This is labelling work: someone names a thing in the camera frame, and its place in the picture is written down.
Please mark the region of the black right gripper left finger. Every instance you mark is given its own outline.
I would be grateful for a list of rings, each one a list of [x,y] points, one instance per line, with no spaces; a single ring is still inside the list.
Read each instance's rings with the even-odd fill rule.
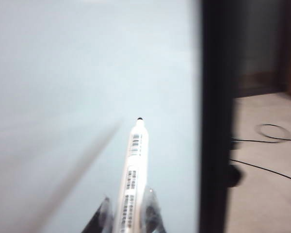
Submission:
[[[82,230],[82,233],[111,233],[113,212],[109,197],[106,197]]]

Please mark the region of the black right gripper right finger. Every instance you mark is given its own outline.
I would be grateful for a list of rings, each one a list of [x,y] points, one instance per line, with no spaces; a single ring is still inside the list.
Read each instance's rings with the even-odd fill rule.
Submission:
[[[142,232],[166,233],[156,193],[149,186],[145,187],[142,201]]]

